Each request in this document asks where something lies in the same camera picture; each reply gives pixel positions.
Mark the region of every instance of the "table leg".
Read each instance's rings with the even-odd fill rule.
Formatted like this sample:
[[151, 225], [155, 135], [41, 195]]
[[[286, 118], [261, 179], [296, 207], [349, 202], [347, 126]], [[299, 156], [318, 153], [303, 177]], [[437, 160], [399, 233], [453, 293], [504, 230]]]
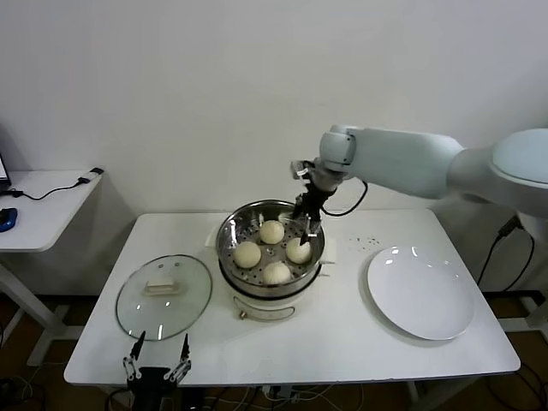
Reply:
[[[13, 300], [28, 315], [33, 317], [45, 330], [36, 343], [34, 350], [28, 357], [28, 366], [39, 366], [55, 340], [77, 340], [83, 331], [83, 326], [67, 327], [62, 319], [69, 310], [69, 306], [60, 306], [53, 313], [36, 296], [19, 281], [3, 265], [0, 265], [0, 289]], [[15, 315], [21, 317], [20, 311]]]
[[477, 377], [471, 377], [441, 381], [425, 395], [414, 401], [414, 404], [409, 407], [409, 411], [432, 411], [477, 379]]

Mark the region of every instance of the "stainless steel pot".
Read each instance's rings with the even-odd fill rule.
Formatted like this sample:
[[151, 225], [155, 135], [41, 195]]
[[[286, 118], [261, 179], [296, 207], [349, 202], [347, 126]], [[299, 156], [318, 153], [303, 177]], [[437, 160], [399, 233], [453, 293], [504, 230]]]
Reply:
[[[313, 256], [305, 264], [297, 265], [286, 259], [285, 248], [289, 240], [301, 237], [305, 220], [291, 218], [295, 205], [280, 200], [261, 200], [244, 205], [234, 211], [217, 233], [216, 249], [221, 272], [227, 283], [238, 292], [260, 300], [281, 300], [296, 295], [308, 287], [319, 274], [319, 258], [324, 251], [324, 231], [310, 239]], [[259, 238], [262, 223], [277, 220], [285, 228], [285, 236], [278, 244], [264, 244]], [[244, 241], [254, 241], [261, 248], [261, 260], [246, 270], [235, 264], [233, 253]], [[291, 270], [292, 279], [283, 284], [264, 284], [265, 267], [275, 261], [282, 261]]]

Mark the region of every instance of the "cable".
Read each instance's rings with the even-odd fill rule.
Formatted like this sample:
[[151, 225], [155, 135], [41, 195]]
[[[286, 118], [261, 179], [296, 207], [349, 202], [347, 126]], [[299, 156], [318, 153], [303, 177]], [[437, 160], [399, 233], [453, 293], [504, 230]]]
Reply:
[[223, 390], [221, 391], [221, 394], [219, 394], [215, 400], [213, 401], [213, 403], [211, 404], [211, 409], [215, 409], [215, 406], [217, 405], [217, 403], [219, 402], [219, 400], [221, 399], [221, 397], [226, 394], [226, 391], [229, 390], [229, 387], [225, 387], [223, 388]]
[[487, 378], [485, 378], [485, 386], [487, 387], [487, 390], [491, 393], [493, 398], [495, 398], [495, 400], [497, 400], [497, 402], [499, 402], [504, 407], [512, 409], [514, 411], [539, 411], [539, 410], [547, 411], [547, 408], [546, 408], [545, 402], [543, 401], [542, 395], [540, 395], [534, 389], [534, 387], [520, 373], [518, 373], [516, 371], [516, 372], [514, 372], [514, 374], [517, 375], [521, 379], [521, 381], [523, 381], [525, 383], [525, 385], [531, 390], [531, 392], [534, 394], [534, 396], [539, 401], [540, 408], [522, 409], [522, 408], [517, 408], [517, 407], [514, 407], [514, 406], [508, 404], [505, 400], [503, 400], [500, 396], [498, 396], [497, 393], [495, 393], [495, 390], [491, 386], [491, 377], [487, 377]]
[[46, 194], [43, 194], [39, 197], [33, 197], [32, 195], [27, 194], [24, 191], [18, 190], [16, 188], [11, 188], [10, 190], [2, 191], [0, 192], [0, 196], [9, 195], [15, 199], [18, 199], [19, 197], [27, 197], [28, 199], [32, 201], [40, 201], [45, 199], [48, 195], [56, 193], [57, 191], [70, 190], [72, 188], [76, 188], [80, 186], [81, 184], [88, 184], [92, 182], [93, 180], [95, 180], [97, 177], [101, 176], [103, 173], [104, 173], [103, 169], [100, 169], [99, 167], [95, 167], [91, 169], [90, 171], [88, 171], [83, 176], [78, 177], [78, 180], [76, 180], [76, 182], [72, 186], [53, 188], [52, 190], [48, 191]]
[[323, 206], [321, 207], [321, 211], [323, 211], [326, 215], [328, 216], [331, 216], [331, 217], [344, 217], [344, 216], [347, 216], [348, 214], [350, 214], [352, 211], [354, 211], [356, 208], [358, 208], [361, 204], [361, 201], [363, 201], [363, 199], [366, 197], [366, 194], [367, 194], [367, 191], [369, 190], [369, 186], [367, 185], [366, 182], [364, 182], [363, 180], [361, 181], [363, 182], [363, 185], [364, 185], [364, 190], [363, 190], [363, 194], [361, 195], [360, 199], [358, 200], [358, 202], [354, 205], [352, 205], [348, 210], [344, 211], [344, 212], [341, 212], [340, 214], [336, 214], [335, 212], [329, 212], [327, 211]]
[[311, 401], [311, 400], [315, 400], [315, 399], [318, 398], [319, 396], [322, 396], [323, 394], [325, 394], [325, 393], [326, 393], [328, 390], [330, 390], [331, 388], [333, 388], [333, 384], [328, 385], [327, 388], [325, 388], [324, 390], [320, 391], [319, 393], [318, 393], [318, 392], [314, 392], [314, 391], [309, 391], [309, 390], [295, 390], [295, 392], [300, 393], [300, 394], [315, 394], [315, 396], [313, 396], [312, 398], [299, 398], [299, 399], [302, 400], [302, 401]]
[[80, 186], [81, 184], [83, 184], [83, 182], [76, 182], [76, 183], [74, 183], [72, 186], [54, 188], [54, 189], [48, 191], [46, 194], [44, 194], [44, 195], [42, 195], [42, 196], [40, 196], [40, 197], [33, 197], [32, 195], [29, 195], [29, 194], [27, 194], [27, 193], [25, 193], [25, 192], [22, 192], [21, 195], [22, 195], [23, 197], [27, 197], [28, 199], [33, 200], [33, 201], [40, 201], [40, 200], [45, 199], [48, 195], [53, 194], [53, 193], [56, 193], [57, 191], [70, 190], [71, 188], [78, 187], [78, 186]]
[[487, 253], [487, 258], [485, 259], [485, 263], [483, 263], [483, 268], [481, 269], [481, 273], [479, 274], [479, 278], [478, 278], [478, 281], [476, 282], [476, 284], [480, 285], [481, 280], [483, 279], [483, 276], [485, 274], [485, 269], [487, 268], [487, 265], [489, 265], [489, 260], [491, 259], [493, 251], [495, 250], [495, 246], [503, 238], [504, 237], [499, 234], [499, 235], [497, 235], [497, 238], [495, 238], [495, 241], [491, 244], [491, 248], [489, 248], [489, 253]]
[[531, 259], [533, 258], [533, 254], [534, 254], [534, 238], [532, 238], [531, 236], [529, 236], [529, 238], [531, 239], [531, 251], [529, 252], [529, 258], [527, 258], [527, 262], [525, 263], [525, 265], [521, 269], [520, 274], [515, 278], [515, 280], [512, 282], [511, 285], [509, 285], [508, 287], [503, 289], [503, 292], [508, 291], [509, 289], [511, 289], [514, 286], [514, 284], [516, 284], [518, 281], [520, 281], [521, 277], [523, 277], [523, 274], [525, 274], [525, 271], [529, 267], [529, 263], [531, 263]]
[[253, 401], [255, 401], [255, 397], [257, 396], [257, 394], [259, 394], [259, 390], [260, 390], [259, 387], [255, 388], [255, 391], [253, 392], [253, 396], [251, 397], [251, 400], [249, 401], [248, 404], [246, 404], [246, 407], [243, 409], [243, 411], [248, 411], [249, 408], [253, 405]]
[[128, 392], [129, 388], [119, 388], [117, 390], [112, 391], [106, 398], [104, 399], [104, 411], [110, 411], [110, 408], [112, 406], [111, 400], [112, 398], [117, 394], [122, 394], [123, 392]]
[[42, 364], [40, 364], [36, 370], [34, 370], [33, 372], [33, 375], [31, 376], [31, 378], [28, 379], [27, 381], [27, 384], [25, 385], [25, 388], [23, 389], [23, 392], [21, 393], [21, 398], [25, 396], [25, 393], [27, 392], [27, 387], [33, 387], [33, 380], [34, 380], [34, 377], [36, 377], [36, 374], [38, 374], [38, 372], [42, 369], [43, 366], [66, 366], [68, 364], [68, 362], [43, 362]]
[[[215, 396], [207, 396], [204, 399], [205, 400], [215, 400], [217, 398]], [[219, 399], [218, 401], [221, 402], [221, 403], [224, 403], [224, 404], [239, 404], [240, 403], [239, 401], [224, 400], [223, 398]], [[285, 398], [285, 402], [281, 402], [279, 404], [272, 403], [272, 405], [274, 405], [274, 409], [279, 409], [279, 408], [283, 407], [284, 405], [286, 405], [288, 402], [289, 402], [289, 400], [287, 398]], [[246, 406], [249, 405], [251, 408], [264, 409], [265, 411], [271, 411], [272, 410], [272, 407], [263, 407], [261, 405], [249, 404], [248, 402], [244, 402], [242, 405], [246, 405]], [[211, 406], [205, 405], [204, 408], [211, 409]]]
[[[302, 394], [316, 394], [313, 391], [301, 391], [301, 393]], [[322, 400], [327, 401], [329, 403], [329, 405], [331, 405], [336, 411], [342, 411], [337, 405], [335, 405], [333, 402], [331, 402], [331, 400], [329, 398], [327, 398], [326, 396], [324, 396], [323, 394], [317, 394], [314, 398], [300, 398], [300, 399], [303, 400], [303, 401], [310, 401], [310, 400], [313, 400], [313, 399], [316, 399], [316, 398], [321, 398]]]
[[265, 398], [268, 400], [268, 401], [272, 401], [272, 402], [276, 402], [276, 401], [285, 401], [287, 398], [270, 398], [268, 396], [268, 394], [266, 394], [264, 391], [263, 391], [263, 396], [265, 396]]
[[517, 407], [514, 407], [514, 406], [508, 404], [505, 400], [503, 400], [500, 396], [498, 396], [498, 394], [495, 392], [495, 390], [491, 386], [491, 381], [490, 381], [491, 377], [488, 377], [488, 378], [485, 379], [485, 386], [487, 387], [487, 389], [489, 390], [491, 395], [497, 400], [497, 402], [499, 402], [501, 405], [505, 406], [508, 409], [512, 409], [514, 411], [548, 411], [548, 407], [546, 405], [547, 395], [546, 395], [546, 391], [545, 391], [546, 387], [548, 387], [548, 383], [543, 383], [542, 378], [530, 366], [528, 366], [524, 362], [522, 362], [521, 365], [524, 369], [527, 369], [535, 377], [535, 379], [537, 380], [537, 383], [540, 386], [539, 390], [538, 391], [535, 390], [533, 385], [531, 383], [529, 383], [527, 381], [527, 379], [525, 377], [523, 377], [523, 375], [521, 375], [521, 373], [520, 373], [521, 370], [513, 372], [513, 373], [515, 375], [517, 375], [521, 379], [521, 381], [523, 381], [523, 383], [534, 394], [536, 399], [539, 401], [539, 404], [540, 404], [539, 408], [527, 409], [526, 410], [526, 409], [520, 409], [520, 408], [517, 408]]

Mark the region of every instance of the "floor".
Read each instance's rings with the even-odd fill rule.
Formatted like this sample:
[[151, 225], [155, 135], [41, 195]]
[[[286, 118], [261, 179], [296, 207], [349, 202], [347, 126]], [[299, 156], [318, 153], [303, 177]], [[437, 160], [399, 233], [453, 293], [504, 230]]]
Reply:
[[[94, 305], [93, 299], [45, 299], [45, 303], [54, 307], [56, 304], [71, 305], [71, 310], [66, 317], [69, 325], [83, 325], [91, 313]], [[523, 316], [524, 309], [517, 300], [505, 299], [491, 301], [493, 312], [499, 317]], [[11, 317], [15, 314], [17, 306], [5, 299], [0, 298], [0, 322], [5, 326]], [[44, 365], [37, 368], [26, 366], [26, 360], [29, 356], [35, 342], [38, 340], [41, 328], [27, 315], [15, 328], [14, 332], [7, 340], [2, 349], [0, 349], [0, 378], [14, 378], [18, 375], [25, 379], [32, 378], [33, 384], [44, 387], [46, 393], [46, 409], [51, 411], [78, 410], [92, 411], [104, 409], [105, 394], [93, 387], [75, 387], [65, 383], [63, 380], [63, 363], [69, 360], [75, 342], [55, 342], [47, 355], [48, 363], [57, 365]], [[548, 381], [548, 345], [538, 333], [518, 333], [510, 334], [510, 341], [514, 345], [517, 353], [523, 363], [531, 366], [544, 381]], [[421, 389], [427, 390], [434, 383], [424, 383]], [[493, 389], [511, 406], [519, 409], [536, 409], [539, 403], [531, 391], [516, 375], [504, 375], [491, 377]], [[309, 387], [316, 392], [320, 392], [322, 387]], [[223, 393], [223, 399], [240, 401], [246, 393], [244, 388], [234, 388]], [[217, 396], [222, 392], [220, 389], [209, 389], [208, 396]], [[403, 383], [386, 384], [366, 384], [363, 386], [357, 384], [342, 385], [331, 388], [325, 393], [325, 396], [332, 401], [342, 411], [355, 411], [360, 405], [361, 393], [363, 393], [363, 406], [360, 409], [383, 410], [383, 411], [401, 411], [409, 406], [409, 396], [407, 387]], [[249, 390], [247, 399], [253, 397], [254, 389]], [[176, 393], [174, 403], [167, 402], [164, 410], [180, 409], [179, 403], [181, 393]], [[211, 405], [212, 400], [207, 400], [205, 404]], [[266, 400], [262, 393], [258, 392], [253, 399], [253, 404], [271, 409], [271, 402]], [[217, 411], [231, 411], [235, 404], [218, 402], [215, 405]], [[34, 411], [39, 409], [36, 402], [25, 402], [6, 409]], [[112, 409], [123, 410], [119, 402], [115, 402]], [[330, 410], [334, 409], [323, 398], [319, 397], [309, 402], [299, 402], [297, 404], [284, 404], [277, 402], [275, 409], [291, 410]], [[485, 387], [485, 379], [482, 378], [472, 384], [457, 396], [446, 402], [440, 411], [453, 410], [505, 410], [489, 393]]]

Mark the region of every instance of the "white table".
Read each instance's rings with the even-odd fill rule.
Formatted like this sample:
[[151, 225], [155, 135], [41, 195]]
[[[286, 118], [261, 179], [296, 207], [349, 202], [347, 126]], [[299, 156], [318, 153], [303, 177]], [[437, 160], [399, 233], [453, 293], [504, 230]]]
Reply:
[[[208, 233], [224, 214], [148, 214], [134, 226], [65, 369], [72, 384], [125, 385], [122, 358], [135, 340], [116, 322], [116, 296], [129, 275], [150, 259], [187, 253], [213, 277], [211, 301], [188, 330], [193, 368], [183, 385], [322, 384], [480, 376], [512, 372], [520, 360], [438, 220], [428, 210], [355, 211], [326, 218], [337, 244], [337, 263], [306, 292], [289, 320], [240, 320], [232, 307]], [[361, 286], [368, 261], [394, 245], [429, 247], [454, 262], [467, 281], [476, 312], [466, 333], [428, 342], [399, 331], [383, 318]], [[140, 365], [172, 366], [184, 333], [147, 342]], [[441, 384], [416, 409], [433, 409], [469, 384]]]
[[[37, 197], [53, 188], [73, 185], [78, 177], [89, 170], [68, 171], [16, 171], [9, 173], [12, 188]], [[77, 188], [53, 193], [41, 201], [25, 197], [0, 197], [0, 208], [14, 207], [18, 211], [15, 227], [0, 233], [0, 253], [39, 253], [51, 248], [86, 198], [97, 186], [99, 178]], [[39, 365], [54, 340], [77, 340], [83, 327], [68, 327], [62, 319], [69, 307], [58, 307], [52, 313], [9, 270], [0, 265], [0, 289], [20, 310], [6, 326], [4, 340], [17, 325], [23, 313], [32, 316], [44, 326], [45, 331], [28, 358], [29, 366]]]

